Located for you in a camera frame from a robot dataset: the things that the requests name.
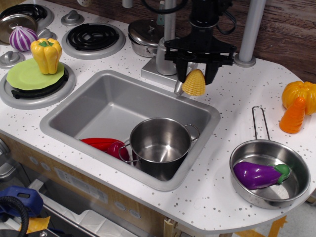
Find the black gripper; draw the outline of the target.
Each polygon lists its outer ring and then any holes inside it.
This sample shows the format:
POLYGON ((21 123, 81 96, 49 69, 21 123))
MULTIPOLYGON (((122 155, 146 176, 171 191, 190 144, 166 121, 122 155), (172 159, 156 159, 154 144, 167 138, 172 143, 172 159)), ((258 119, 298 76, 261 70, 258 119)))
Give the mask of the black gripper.
POLYGON ((192 25, 192 30, 187 36, 167 40, 164 43, 166 47, 164 59, 176 63, 180 82, 184 83, 186 80, 188 62, 206 64, 204 75, 206 85, 213 82, 219 64, 222 66, 233 63, 233 55, 237 47, 218 40, 213 35, 214 29, 220 30, 217 25, 210 27, 192 25))

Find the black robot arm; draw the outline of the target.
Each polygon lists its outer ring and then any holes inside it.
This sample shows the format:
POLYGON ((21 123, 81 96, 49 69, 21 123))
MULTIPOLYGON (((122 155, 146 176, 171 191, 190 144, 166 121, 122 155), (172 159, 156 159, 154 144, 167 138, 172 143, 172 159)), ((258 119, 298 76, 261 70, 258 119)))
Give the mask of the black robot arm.
POLYGON ((227 11, 232 6, 231 0, 194 0, 189 16, 191 32, 183 38, 168 40, 165 60, 176 65, 178 80, 186 81, 189 63, 205 64, 204 82, 213 82, 218 68, 223 65, 231 66, 234 62, 236 46, 220 41, 213 36, 213 29, 217 28, 219 17, 226 15, 236 20, 227 11))

